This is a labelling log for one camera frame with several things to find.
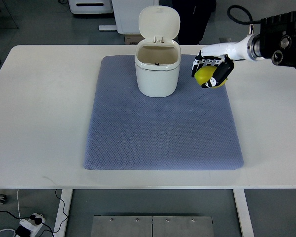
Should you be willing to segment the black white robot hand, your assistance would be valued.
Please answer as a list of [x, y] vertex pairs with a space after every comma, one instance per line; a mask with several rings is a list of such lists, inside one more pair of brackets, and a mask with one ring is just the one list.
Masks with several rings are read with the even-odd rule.
[[263, 57], [259, 51], [259, 35], [247, 35], [239, 42], [217, 43], [203, 47], [193, 61], [192, 73], [202, 67], [215, 66], [213, 76], [218, 80], [225, 79], [234, 69], [235, 61], [260, 61]]

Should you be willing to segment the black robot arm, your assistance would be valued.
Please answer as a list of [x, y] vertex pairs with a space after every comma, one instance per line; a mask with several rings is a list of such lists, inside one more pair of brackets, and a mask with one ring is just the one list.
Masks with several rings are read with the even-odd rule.
[[[231, 10], [234, 8], [244, 11], [249, 20], [245, 22], [234, 18], [231, 15]], [[232, 5], [227, 9], [227, 15], [238, 24], [249, 25], [250, 32], [253, 31], [254, 24], [260, 24], [260, 33], [248, 46], [255, 57], [271, 59], [276, 66], [296, 69], [296, 11], [254, 21], [246, 8]]]

